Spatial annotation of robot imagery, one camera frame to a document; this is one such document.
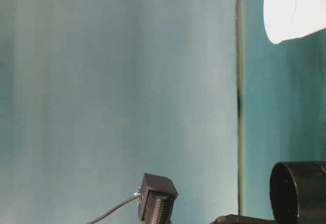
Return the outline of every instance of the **lampshade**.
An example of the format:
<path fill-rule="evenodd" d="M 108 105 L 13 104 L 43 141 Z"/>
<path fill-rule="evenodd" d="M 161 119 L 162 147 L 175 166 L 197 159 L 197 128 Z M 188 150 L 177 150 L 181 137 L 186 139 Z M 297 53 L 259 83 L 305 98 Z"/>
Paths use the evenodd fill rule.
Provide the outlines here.
<path fill-rule="evenodd" d="M 326 0 L 264 0 L 264 24 L 274 44 L 326 28 Z"/>

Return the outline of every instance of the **cable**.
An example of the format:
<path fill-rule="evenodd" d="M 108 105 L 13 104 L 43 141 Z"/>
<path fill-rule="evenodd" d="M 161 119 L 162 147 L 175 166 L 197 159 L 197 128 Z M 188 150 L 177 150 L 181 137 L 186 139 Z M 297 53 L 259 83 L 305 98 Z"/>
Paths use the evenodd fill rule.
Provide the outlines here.
<path fill-rule="evenodd" d="M 103 220 L 104 218 L 106 218 L 108 215 L 110 215 L 112 212 L 116 211 L 117 209 L 119 209 L 120 207 L 124 206 L 125 204 L 135 200 L 135 199 L 138 199 L 140 196 L 139 195 L 136 195 L 136 196 L 133 196 L 123 202 L 121 202 L 120 204 L 116 205 L 115 207 L 113 207 L 111 210 L 108 210 L 106 213 L 104 213 L 103 215 L 99 216 L 98 218 L 88 222 L 87 224 L 94 224 L 94 223 L 97 223 L 98 221 L 100 220 Z"/>

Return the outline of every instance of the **webcam grille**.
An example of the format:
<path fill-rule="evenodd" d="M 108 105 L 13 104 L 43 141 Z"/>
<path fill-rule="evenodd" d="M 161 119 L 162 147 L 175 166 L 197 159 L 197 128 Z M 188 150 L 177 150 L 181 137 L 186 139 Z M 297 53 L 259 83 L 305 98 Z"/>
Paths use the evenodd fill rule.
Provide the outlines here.
<path fill-rule="evenodd" d="M 147 224 L 169 224 L 174 197 L 170 194 L 150 191 L 145 207 L 144 221 Z"/>

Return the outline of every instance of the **black cylindrical lens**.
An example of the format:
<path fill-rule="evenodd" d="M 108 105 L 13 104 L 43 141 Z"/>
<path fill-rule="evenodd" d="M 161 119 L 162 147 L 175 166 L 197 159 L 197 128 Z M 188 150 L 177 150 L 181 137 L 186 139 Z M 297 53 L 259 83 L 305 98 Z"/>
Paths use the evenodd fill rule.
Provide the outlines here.
<path fill-rule="evenodd" d="M 325 224 L 326 162 L 278 162 L 269 194 L 278 224 Z"/>

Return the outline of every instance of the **teal backdrop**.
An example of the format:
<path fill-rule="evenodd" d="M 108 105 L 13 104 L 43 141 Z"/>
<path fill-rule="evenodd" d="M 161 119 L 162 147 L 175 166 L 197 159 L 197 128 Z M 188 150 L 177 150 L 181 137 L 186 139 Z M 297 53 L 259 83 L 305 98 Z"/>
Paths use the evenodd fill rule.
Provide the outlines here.
<path fill-rule="evenodd" d="M 173 223 L 237 213 L 235 0 L 0 0 L 0 222 L 86 223 L 144 172 Z"/>
<path fill-rule="evenodd" d="M 263 0 L 237 2 L 241 213 L 272 218 L 273 165 L 326 159 L 326 32 L 274 45 Z"/>

